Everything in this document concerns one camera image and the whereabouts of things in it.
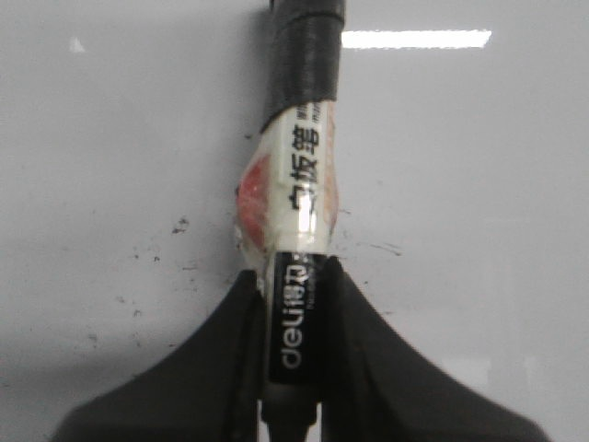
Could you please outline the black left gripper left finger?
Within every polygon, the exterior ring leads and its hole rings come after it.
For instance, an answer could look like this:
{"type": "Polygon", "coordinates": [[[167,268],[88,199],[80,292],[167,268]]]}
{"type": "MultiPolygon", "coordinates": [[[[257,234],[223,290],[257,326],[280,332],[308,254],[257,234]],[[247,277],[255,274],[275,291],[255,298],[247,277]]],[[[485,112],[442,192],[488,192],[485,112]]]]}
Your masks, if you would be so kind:
{"type": "Polygon", "coordinates": [[[264,320],[256,275],[243,271],[178,349],[72,410],[52,440],[257,440],[264,320]]]}

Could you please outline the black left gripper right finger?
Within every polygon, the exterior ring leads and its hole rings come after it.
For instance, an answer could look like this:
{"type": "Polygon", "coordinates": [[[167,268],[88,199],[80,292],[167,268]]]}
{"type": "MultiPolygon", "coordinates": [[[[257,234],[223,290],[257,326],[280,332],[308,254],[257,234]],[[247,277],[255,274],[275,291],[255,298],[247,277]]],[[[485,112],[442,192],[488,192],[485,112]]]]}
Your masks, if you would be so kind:
{"type": "Polygon", "coordinates": [[[337,258],[327,260],[323,283],[322,440],[548,440],[535,422],[451,378],[404,341],[337,258]]]}

